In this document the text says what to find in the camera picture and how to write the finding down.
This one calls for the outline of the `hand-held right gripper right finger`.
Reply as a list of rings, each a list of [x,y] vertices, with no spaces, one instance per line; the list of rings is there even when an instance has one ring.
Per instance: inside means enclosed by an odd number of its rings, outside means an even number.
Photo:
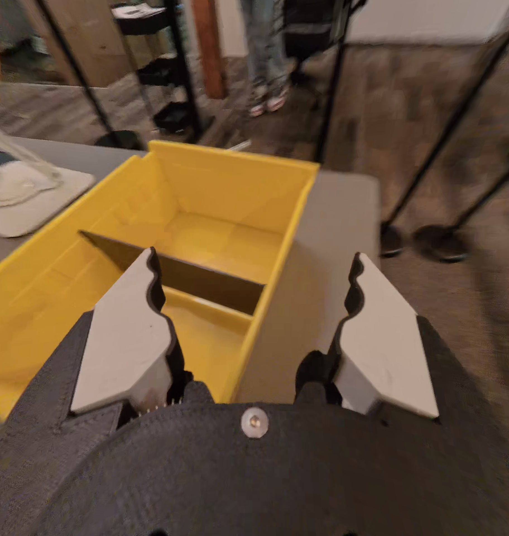
[[[355,254],[348,280],[347,315],[328,351],[337,405],[368,415],[389,404],[437,419],[416,311],[363,252]]]

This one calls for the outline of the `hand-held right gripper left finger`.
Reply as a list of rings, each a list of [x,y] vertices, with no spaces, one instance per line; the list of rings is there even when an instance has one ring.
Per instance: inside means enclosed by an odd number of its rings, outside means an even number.
[[[181,402],[192,374],[164,304],[159,258],[150,247],[93,308],[72,413],[125,401],[143,414]]]

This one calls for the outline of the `large yellow plastic bin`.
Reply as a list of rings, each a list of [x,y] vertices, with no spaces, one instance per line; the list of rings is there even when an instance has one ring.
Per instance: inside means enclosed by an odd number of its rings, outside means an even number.
[[[195,380],[231,403],[319,167],[151,142],[0,262],[0,420],[82,313],[139,250],[261,285],[252,305],[181,290],[162,267],[171,318]]]

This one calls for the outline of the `black bin divider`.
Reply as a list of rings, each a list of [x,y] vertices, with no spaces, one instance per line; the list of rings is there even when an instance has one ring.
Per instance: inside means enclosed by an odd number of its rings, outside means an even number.
[[[80,230],[79,234],[122,271],[127,270],[144,250],[141,246],[90,231]],[[162,285],[249,316],[254,314],[265,289],[264,284],[180,260],[158,252],[154,247],[150,248],[156,258],[151,265],[159,268]]]

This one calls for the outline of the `black shelf rack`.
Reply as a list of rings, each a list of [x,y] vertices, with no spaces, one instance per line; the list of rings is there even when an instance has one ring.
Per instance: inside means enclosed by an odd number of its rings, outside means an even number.
[[[184,135],[186,143],[196,144],[211,126],[214,117],[202,117],[199,113],[177,6],[177,1],[159,1],[159,6],[151,6],[147,1],[119,1],[112,5],[111,13],[155,129],[169,135]],[[144,37],[148,42],[150,37],[157,37],[163,30],[169,30],[172,37],[174,56],[159,55],[138,67],[128,37]],[[154,112],[147,91],[151,86],[162,90],[169,88],[172,92],[181,89],[184,100],[171,100]]]

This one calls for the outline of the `black stand pole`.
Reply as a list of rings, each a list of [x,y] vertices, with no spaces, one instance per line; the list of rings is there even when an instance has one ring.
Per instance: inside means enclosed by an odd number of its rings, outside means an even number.
[[[327,92],[327,99],[323,111],[322,123],[320,126],[316,150],[314,153],[315,162],[318,164],[323,164],[325,160],[325,151],[327,138],[331,125],[331,118],[333,113],[333,107],[335,103],[335,95],[338,89],[338,83],[340,81],[342,66],[344,63],[345,50],[346,50],[346,38],[350,24],[350,18],[352,14],[352,1],[343,2],[344,10],[344,26],[340,31],[339,37],[336,41],[337,44],[337,54],[333,65],[332,75],[329,83],[329,88]]]

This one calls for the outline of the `light wooden cabinet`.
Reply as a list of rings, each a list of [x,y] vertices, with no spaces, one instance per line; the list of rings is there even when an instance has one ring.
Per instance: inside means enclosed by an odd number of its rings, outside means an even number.
[[[79,86],[36,1],[20,3],[32,28],[44,39],[64,84]],[[112,1],[45,1],[92,88],[105,88],[131,71],[117,24],[113,20],[111,3]]]

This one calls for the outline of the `black hanging bag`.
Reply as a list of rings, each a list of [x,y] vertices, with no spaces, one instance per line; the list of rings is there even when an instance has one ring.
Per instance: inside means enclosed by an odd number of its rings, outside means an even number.
[[[299,61],[324,52],[345,32],[349,1],[284,1],[284,41],[288,58]]]

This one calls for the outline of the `brown wooden post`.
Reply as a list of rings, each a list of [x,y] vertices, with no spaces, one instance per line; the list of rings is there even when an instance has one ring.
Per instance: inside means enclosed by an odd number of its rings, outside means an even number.
[[[215,1],[192,1],[192,12],[206,95],[213,100],[223,100],[227,97],[228,91],[220,46],[216,3]]]

